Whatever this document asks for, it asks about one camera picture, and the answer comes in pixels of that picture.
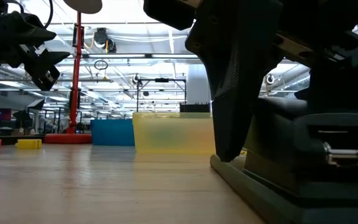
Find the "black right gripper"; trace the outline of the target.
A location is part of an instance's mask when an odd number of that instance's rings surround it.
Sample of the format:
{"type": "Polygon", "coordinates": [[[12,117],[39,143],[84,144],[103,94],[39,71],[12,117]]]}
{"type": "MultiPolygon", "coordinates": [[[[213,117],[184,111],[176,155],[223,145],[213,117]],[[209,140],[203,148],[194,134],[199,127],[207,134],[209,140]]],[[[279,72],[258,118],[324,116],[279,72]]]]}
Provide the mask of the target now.
{"type": "Polygon", "coordinates": [[[309,87],[295,93],[315,110],[358,113],[358,0],[286,0],[273,42],[289,60],[310,66],[309,87]]]}

